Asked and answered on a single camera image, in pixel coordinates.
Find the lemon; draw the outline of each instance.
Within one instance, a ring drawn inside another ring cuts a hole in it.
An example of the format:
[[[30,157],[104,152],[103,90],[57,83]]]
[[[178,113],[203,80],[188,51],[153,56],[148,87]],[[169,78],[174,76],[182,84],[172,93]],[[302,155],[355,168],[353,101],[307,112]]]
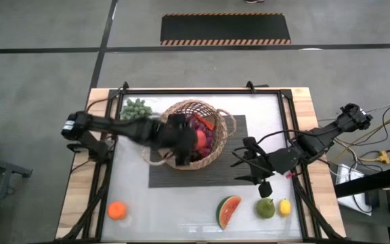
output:
[[[287,199],[281,200],[279,203],[279,212],[281,213],[282,217],[286,217],[290,215],[291,213],[291,203]]]

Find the wicker basket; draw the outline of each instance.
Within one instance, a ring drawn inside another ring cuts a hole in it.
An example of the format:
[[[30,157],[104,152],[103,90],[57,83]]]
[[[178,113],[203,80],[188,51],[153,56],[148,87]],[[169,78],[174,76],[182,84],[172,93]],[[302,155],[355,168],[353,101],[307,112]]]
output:
[[[215,126],[215,129],[213,130],[212,152],[210,155],[199,161],[190,162],[189,166],[176,167],[174,156],[166,158],[166,163],[168,163],[171,167],[175,169],[194,170],[206,167],[207,165],[211,164],[222,153],[223,147],[225,146],[227,139],[236,132],[236,120],[231,114],[229,114],[229,112],[222,109],[215,109],[210,104],[207,104],[200,100],[184,100],[182,102],[178,102],[177,104],[174,104],[172,107],[168,108],[160,116],[160,120],[166,122],[168,115],[173,113],[183,113],[191,115],[193,112],[198,113],[199,115],[201,115],[201,117],[203,117]],[[227,125],[225,124],[225,119],[220,115],[220,113],[225,113],[232,120],[233,131],[231,133],[228,133]],[[169,155],[169,149],[161,149],[159,150],[159,153],[162,157],[165,158],[166,155]]]

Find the floor mat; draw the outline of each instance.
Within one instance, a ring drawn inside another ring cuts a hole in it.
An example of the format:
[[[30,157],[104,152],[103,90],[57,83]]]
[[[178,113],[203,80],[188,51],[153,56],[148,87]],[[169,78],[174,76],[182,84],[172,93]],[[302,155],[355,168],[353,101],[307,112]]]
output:
[[[232,131],[232,123],[228,117],[224,117],[227,122],[228,131]],[[251,185],[244,180],[235,180],[237,176],[250,174],[247,164],[242,164],[231,168],[230,165],[237,162],[237,158],[231,152],[242,146],[242,139],[248,136],[246,128],[246,117],[244,115],[234,116],[237,122],[236,133],[228,138],[221,155],[210,165],[197,170],[178,170],[167,164],[161,166],[150,166],[148,174],[148,187],[190,187],[190,186],[239,186]],[[160,161],[162,157],[158,152],[152,151],[150,160]]]
[[[165,14],[161,45],[290,44],[282,13]]]

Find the yellow cable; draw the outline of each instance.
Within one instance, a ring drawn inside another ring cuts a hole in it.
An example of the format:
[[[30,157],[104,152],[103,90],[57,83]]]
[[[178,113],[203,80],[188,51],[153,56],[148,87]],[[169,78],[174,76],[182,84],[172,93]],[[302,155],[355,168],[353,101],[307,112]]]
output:
[[[375,132],[375,131],[380,130],[381,128],[383,128],[384,125],[387,125],[388,123],[390,123],[390,119],[388,119],[386,122],[383,121],[383,124],[382,124],[382,125],[380,125],[380,126],[374,128],[373,130],[371,130],[370,132],[364,134],[363,136],[360,136],[358,139],[354,140],[354,141],[353,141],[352,143],[350,143],[350,144],[355,144],[356,142],[358,142],[358,141],[361,140],[362,138],[364,138],[364,137],[370,135],[371,133],[373,133],[373,132]],[[341,158],[341,157],[344,155],[344,153],[347,152],[347,149],[350,148],[350,147],[352,147],[352,146],[353,146],[353,145],[347,146],[346,149],[344,149],[344,150],[343,150],[338,156],[336,156],[334,159],[330,160],[330,162],[334,162],[334,161],[338,160],[339,158]]]

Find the gray floor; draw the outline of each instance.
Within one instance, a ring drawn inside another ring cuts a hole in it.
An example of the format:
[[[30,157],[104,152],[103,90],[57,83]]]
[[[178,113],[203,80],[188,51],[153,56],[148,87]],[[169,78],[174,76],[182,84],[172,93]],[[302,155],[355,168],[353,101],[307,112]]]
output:
[[[98,47],[109,7],[110,0],[0,0],[0,48]],[[160,17],[175,12],[284,12],[294,44],[390,43],[390,0],[121,0],[108,45],[158,45]],[[85,105],[96,56],[0,54],[0,158],[34,169],[31,179],[12,182],[17,190],[1,208],[0,243],[53,239],[72,159],[60,129]],[[98,87],[233,87],[248,80],[308,86],[317,116],[328,119],[348,102],[366,110],[389,103],[390,49],[106,54]],[[382,113],[373,114],[372,127]],[[390,138],[356,151],[388,148]],[[341,150],[334,146],[328,158]],[[350,165],[351,157],[339,163]],[[341,212],[349,237],[387,242],[382,211],[374,218]]]

